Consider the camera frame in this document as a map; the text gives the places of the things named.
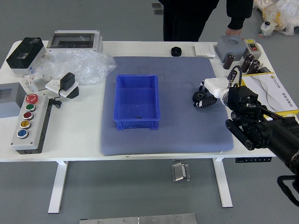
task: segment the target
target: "gray floor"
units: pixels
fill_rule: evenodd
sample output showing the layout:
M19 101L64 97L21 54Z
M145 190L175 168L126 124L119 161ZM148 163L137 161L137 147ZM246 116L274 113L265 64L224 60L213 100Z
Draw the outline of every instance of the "gray floor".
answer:
M157 0L4 0L0 7L0 62L11 45L24 37L48 40L55 30L100 30L104 41L162 41ZM245 21L243 38L260 43L280 81L297 105L299 32L274 32L260 38L259 10ZM217 41L229 18L221 0L200 41ZM47 214L57 164L0 163L0 223L77 224L80 219L196 213L199 224L298 223L295 207L276 184L291 172L274 158L270 163L224 166L233 208L221 207L211 159L187 160L190 182L171 180L170 160L70 162L60 214Z

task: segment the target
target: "clear plastic bag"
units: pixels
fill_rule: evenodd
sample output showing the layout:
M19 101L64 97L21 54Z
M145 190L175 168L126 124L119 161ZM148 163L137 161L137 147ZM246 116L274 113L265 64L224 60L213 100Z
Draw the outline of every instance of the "clear plastic bag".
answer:
M50 60L41 59L32 68L33 76L62 77L71 72L79 85L100 82L116 68L113 57L91 50L71 49L64 52L50 52Z
M254 0L254 7L262 11L272 30L294 35L294 28L299 26L299 0Z

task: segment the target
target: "person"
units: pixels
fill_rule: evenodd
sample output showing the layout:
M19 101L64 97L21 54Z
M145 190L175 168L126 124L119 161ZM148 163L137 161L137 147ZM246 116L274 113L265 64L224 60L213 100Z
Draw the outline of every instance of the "person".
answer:
M164 6L164 41L197 42L219 0L159 0ZM253 0L227 0L231 21L226 35L240 35L245 19L251 17Z

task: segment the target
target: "white table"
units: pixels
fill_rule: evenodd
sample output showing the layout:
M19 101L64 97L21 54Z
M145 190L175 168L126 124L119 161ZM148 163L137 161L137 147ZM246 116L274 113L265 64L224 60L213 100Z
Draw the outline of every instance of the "white table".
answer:
M12 45L8 56L20 44ZM103 42L104 54L111 56L171 56L171 48L177 46L182 49L182 56L194 57L195 48L192 42ZM259 61L268 69L273 68L262 48ZM211 64L217 77L227 77L229 71L223 69L218 56L211 59ZM233 62L241 65L242 60ZM24 84L23 76L15 75L6 61L0 69L0 84L20 82L27 93L28 87ZM219 153L192 153L192 154L139 154L104 156L100 149L100 126L105 81L93 86L80 86L80 94L74 99L61 98L62 107L52 107L47 135L41 154L21 155L11 146L18 117L0 119L0 161L56 161L57 174L54 181L52 197L48 213L59 213L64 188L64 181L69 161L101 161L101 160L148 160L148 159L195 159L212 158L223 207L232 207L228 183L222 163L223 158L236 157L273 157L268 149L247 150L234 136L234 148L228 152ZM44 90L49 98L56 97L55 93Z

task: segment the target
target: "robotic arm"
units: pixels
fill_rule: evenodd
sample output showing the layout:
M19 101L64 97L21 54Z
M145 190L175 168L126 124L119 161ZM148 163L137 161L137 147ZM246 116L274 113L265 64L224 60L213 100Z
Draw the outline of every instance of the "robotic arm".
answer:
M239 85L232 83L239 70ZM242 72L235 66L228 78L209 78L202 81L199 91L194 93L196 107L207 107L221 99L232 110L231 119L226 120L227 129L248 149L268 148L295 174L280 176L278 184L288 198L299 207L284 180L294 180L292 185L299 193L299 124L295 117L284 118L267 110L257 100L258 95L246 86L241 86Z

